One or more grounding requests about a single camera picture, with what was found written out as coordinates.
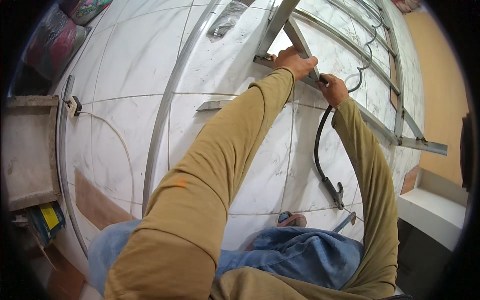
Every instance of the black cable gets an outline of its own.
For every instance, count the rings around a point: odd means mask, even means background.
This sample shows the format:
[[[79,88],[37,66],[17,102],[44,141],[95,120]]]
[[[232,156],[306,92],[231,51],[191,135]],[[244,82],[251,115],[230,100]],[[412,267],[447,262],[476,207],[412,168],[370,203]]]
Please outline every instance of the black cable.
[[[377,28],[380,27],[382,25],[382,23],[383,23],[383,21],[382,21],[382,19],[380,19],[380,24],[378,26],[373,26],[372,25],[375,33],[373,35],[373,38],[365,44],[367,46],[368,50],[370,51],[370,56],[369,56],[367,65],[365,65],[363,67],[357,67],[357,70],[359,70],[359,73],[360,73],[360,80],[355,87],[348,90],[348,93],[352,93],[352,92],[358,90],[360,88],[361,84],[362,84],[362,81],[363,81],[363,72],[362,71],[367,69],[368,67],[370,67],[370,65],[372,63],[372,59],[373,59],[373,52],[372,52],[372,48],[370,47],[370,44],[373,43],[373,41],[377,38]],[[339,191],[337,192],[335,187],[333,187],[333,184],[330,182],[328,177],[325,176],[324,172],[322,171],[322,167],[320,166],[320,159],[318,158],[318,145],[320,143],[320,136],[322,135],[322,130],[324,129],[324,125],[327,121],[328,114],[330,114],[332,109],[333,109],[333,107],[331,105],[329,105],[327,107],[324,115],[322,116],[322,119],[320,120],[320,125],[318,125],[317,135],[315,136],[315,144],[313,146],[313,159],[315,160],[315,167],[317,168],[318,174],[322,178],[322,183],[325,185],[329,194],[332,196],[332,198],[333,198],[335,204],[337,205],[338,209],[342,210],[344,208],[344,204],[343,204],[343,201],[342,201],[342,197],[343,197],[342,183],[341,182],[338,183]]]

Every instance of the plastic bag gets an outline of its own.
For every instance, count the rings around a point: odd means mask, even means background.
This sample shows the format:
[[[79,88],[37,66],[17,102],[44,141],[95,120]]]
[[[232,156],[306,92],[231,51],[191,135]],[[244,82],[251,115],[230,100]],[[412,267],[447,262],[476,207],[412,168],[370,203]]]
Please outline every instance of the plastic bag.
[[[82,0],[69,17],[77,25],[85,25],[107,8],[112,0]]]
[[[222,11],[207,31],[207,37],[212,43],[221,40],[227,32],[235,26],[248,6],[233,0]]]
[[[55,3],[45,14],[23,53],[22,60],[46,79],[56,82],[85,41],[88,31]]]

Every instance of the white power cord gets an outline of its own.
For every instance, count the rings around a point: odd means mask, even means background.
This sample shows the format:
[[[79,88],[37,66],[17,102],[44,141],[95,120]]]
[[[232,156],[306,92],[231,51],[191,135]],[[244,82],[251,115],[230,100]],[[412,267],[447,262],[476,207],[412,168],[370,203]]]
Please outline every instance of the white power cord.
[[[128,159],[128,166],[130,167],[130,175],[132,176],[132,198],[130,199],[130,217],[132,218],[133,220],[133,189],[134,189],[134,184],[133,184],[133,169],[132,169],[132,163],[130,161],[130,154],[128,153],[128,149],[127,149],[127,145],[125,144],[125,141],[123,140],[122,136],[120,135],[120,133],[112,126],[112,124],[110,124],[107,120],[105,120],[104,118],[101,118],[99,116],[96,116],[92,113],[89,113],[89,112],[86,112],[86,111],[79,111],[79,113],[81,114],[87,114],[87,115],[90,115],[94,118],[97,118],[97,119],[100,119],[102,120],[103,122],[105,122],[106,124],[108,124],[108,126],[110,126],[110,128],[117,134],[117,136],[120,138],[120,141],[121,143],[123,144],[123,148],[125,148],[125,153],[127,154],[127,159]]]

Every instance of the sleeve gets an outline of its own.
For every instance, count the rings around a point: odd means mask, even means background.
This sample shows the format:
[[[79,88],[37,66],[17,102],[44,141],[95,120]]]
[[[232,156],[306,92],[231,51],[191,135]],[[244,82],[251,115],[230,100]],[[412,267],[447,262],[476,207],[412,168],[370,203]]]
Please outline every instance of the sleeve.
[[[295,82],[274,70],[204,125],[110,269],[105,299],[207,299],[228,209]]]
[[[363,201],[365,253],[343,291],[372,299],[391,296],[395,291],[399,243],[390,168],[378,140],[351,99],[337,106],[332,126],[353,165]]]

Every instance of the wooden board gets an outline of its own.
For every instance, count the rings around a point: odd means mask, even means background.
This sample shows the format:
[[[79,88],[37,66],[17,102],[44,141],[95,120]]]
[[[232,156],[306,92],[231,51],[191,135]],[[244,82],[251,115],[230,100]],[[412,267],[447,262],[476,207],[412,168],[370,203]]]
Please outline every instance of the wooden board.
[[[423,151],[419,167],[462,185],[460,135],[468,112],[460,67],[441,29],[427,12],[404,15],[415,43],[425,94],[427,140],[448,145],[448,155]]]
[[[75,203],[78,210],[102,230],[111,224],[132,220],[130,214],[75,170]]]

